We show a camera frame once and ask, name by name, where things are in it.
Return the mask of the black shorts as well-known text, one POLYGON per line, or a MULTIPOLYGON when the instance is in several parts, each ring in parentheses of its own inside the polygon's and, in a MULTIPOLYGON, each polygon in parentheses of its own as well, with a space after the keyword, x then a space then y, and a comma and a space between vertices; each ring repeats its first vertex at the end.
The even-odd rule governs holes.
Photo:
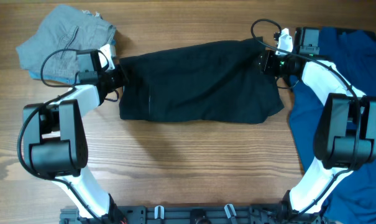
POLYGON ((263 123, 284 105, 274 77, 260 71, 263 45, 225 40, 122 58, 124 120, 263 123))

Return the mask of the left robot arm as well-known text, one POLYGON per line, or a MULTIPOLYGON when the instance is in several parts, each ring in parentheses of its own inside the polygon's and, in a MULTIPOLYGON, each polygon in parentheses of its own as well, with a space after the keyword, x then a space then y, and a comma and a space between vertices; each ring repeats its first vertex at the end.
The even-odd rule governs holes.
POLYGON ((38 179, 59 186, 77 207, 80 223, 127 223, 111 195, 89 170, 82 118, 122 87, 123 73, 99 49, 75 50, 78 71, 67 92, 45 103, 27 105, 17 139, 21 166, 38 179))

